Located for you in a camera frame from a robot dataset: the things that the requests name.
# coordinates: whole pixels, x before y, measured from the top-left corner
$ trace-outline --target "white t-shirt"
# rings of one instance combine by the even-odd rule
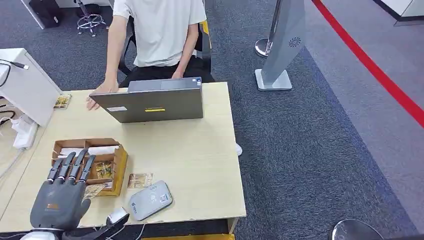
[[[138,67],[176,65],[189,25],[206,20],[202,0],[115,0],[113,15],[134,18]]]

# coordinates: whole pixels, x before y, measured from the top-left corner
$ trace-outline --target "white shoe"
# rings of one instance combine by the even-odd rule
[[[242,147],[238,145],[237,142],[235,143],[235,152],[237,153],[237,156],[240,156],[243,153]]]

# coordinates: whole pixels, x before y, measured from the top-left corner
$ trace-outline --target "table leg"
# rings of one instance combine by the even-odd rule
[[[228,223],[228,234],[233,234],[234,229],[236,229],[237,221],[239,217],[228,218],[226,221]]]

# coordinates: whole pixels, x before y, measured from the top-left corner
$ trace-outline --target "person's hand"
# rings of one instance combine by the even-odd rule
[[[181,71],[175,71],[173,74],[172,74],[172,77],[171,77],[171,79],[182,79],[183,78],[183,75],[184,75],[184,73],[183,72],[181,72]]]
[[[116,93],[118,92],[118,81],[117,80],[105,80],[98,88],[96,88],[92,93]],[[91,98],[87,97],[87,108],[88,110],[96,110],[100,106]]]

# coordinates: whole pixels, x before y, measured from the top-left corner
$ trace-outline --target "wooden table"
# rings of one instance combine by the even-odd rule
[[[227,83],[203,84],[204,118],[121,124],[103,109],[88,111],[90,90],[70,91],[66,110],[53,113],[11,201],[0,219],[0,232],[31,229],[30,212],[51,167],[55,140],[114,138],[128,152],[119,197],[95,197],[80,227],[101,226],[114,209],[128,209],[131,173],[153,173],[164,180],[174,202],[144,221],[128,224],[171,223],[228,219],[232,233],[239,217],[246,216],[240,167]]]
[[[5,99],[0,100],[0,105],[7,104],[8,101]],[[15,118],[20,116],[22,112],[20,112],[16,108],[8,108],[2,107],[2,111],[5,110],[13,110],[16,112]],[[11,113],[3,113],[1,117],[11,116]],[[14,158],[18,155],[19,150],[13,147],[13,142],[17,135],[16,131],[11,128],[12,124],[10,121],[6,122],[0,127],[0,131],[2,136],[0,136],[0,174],[3,173],[6,168],[9,167],[10,163],[14,160]],[[27,168],[28,163],[30,162],[31,156],[33,155],[41,136],[44,133],[44,128],[39,127],[37,134],[34,139],[34,143],[32,147],[28,150],[22,152],[15,164],[6,172],[6,174],[0,178],[0,219],[2,218],[5,210],[12,198],[12,195],[15,192],[15,189],[18,186],[18,183],[24,174],[25,169]]]

